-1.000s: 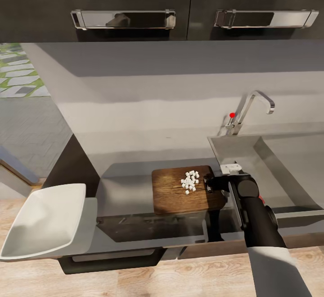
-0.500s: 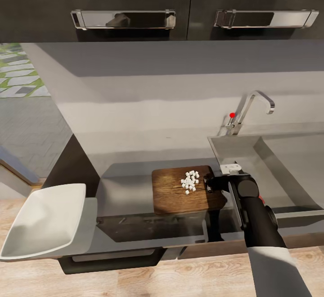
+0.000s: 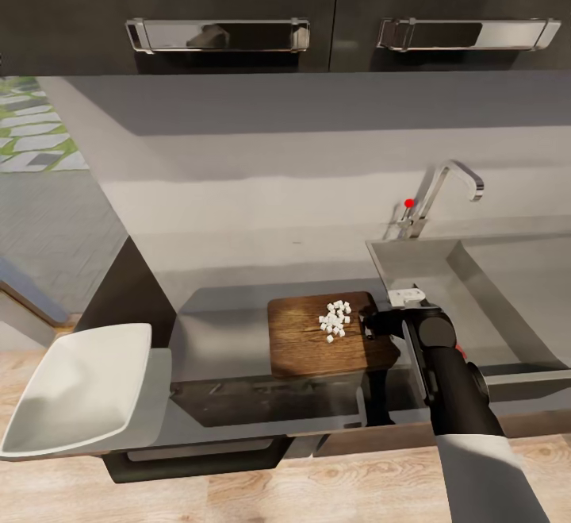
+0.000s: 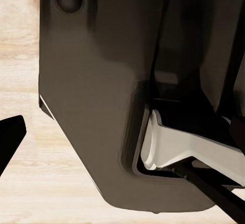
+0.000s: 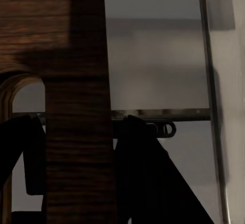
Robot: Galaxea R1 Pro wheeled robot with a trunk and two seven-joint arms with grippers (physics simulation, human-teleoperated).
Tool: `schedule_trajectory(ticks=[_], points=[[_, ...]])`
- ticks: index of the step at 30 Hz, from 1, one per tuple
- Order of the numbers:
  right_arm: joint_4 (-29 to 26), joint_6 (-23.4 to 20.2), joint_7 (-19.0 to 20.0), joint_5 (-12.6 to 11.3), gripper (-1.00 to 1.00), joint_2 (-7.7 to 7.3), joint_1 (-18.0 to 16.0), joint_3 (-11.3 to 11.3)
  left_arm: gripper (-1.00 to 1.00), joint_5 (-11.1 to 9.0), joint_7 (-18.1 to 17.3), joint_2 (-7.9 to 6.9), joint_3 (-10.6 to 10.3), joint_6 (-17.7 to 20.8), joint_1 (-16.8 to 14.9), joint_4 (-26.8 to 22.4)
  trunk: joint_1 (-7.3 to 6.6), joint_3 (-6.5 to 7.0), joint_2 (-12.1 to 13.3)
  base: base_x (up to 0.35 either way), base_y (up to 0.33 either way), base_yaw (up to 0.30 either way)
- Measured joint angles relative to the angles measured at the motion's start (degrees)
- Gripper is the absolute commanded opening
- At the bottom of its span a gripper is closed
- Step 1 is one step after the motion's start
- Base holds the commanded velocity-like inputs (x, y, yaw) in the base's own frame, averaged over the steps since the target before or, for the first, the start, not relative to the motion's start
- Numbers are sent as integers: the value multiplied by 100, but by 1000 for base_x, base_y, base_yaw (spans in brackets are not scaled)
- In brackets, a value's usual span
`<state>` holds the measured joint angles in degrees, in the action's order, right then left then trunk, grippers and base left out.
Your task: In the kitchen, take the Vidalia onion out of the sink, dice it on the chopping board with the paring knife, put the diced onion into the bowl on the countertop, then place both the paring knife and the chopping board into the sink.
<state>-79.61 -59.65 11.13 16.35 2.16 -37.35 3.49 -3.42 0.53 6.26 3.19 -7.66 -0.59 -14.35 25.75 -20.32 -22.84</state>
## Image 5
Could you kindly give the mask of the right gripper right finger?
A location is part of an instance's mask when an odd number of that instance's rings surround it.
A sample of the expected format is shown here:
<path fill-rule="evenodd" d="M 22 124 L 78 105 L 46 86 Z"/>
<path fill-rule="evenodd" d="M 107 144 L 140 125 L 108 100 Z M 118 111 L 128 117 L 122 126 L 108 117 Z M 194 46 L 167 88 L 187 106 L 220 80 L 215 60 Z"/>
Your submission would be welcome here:
<path fill-rule="evenodd" d="M 213 224 L 148 124 L 128 115 L 132 224 Z M 142 151 L 159 207 L 148 204 Z"/>

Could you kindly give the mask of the cutting board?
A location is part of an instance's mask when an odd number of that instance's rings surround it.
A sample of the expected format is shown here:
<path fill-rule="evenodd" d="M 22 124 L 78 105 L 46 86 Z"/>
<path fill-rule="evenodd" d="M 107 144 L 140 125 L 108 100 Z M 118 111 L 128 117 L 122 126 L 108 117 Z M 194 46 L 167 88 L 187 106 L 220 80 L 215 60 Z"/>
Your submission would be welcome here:
<path fill-rule="evenodd" d="M 0 0 L 0 85 L 45 85 L 47 224 L 118 224 L 105 0 Z"/>

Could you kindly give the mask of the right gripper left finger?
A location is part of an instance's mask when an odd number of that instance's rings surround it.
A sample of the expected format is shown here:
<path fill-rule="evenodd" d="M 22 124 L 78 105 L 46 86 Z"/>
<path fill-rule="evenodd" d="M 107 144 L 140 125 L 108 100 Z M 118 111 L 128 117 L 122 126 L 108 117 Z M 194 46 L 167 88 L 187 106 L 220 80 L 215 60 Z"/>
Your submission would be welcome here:
<path fill-rule="evenodd" d="M 28 115 L 0 124 L 0 191 L 33 134 Z"/>

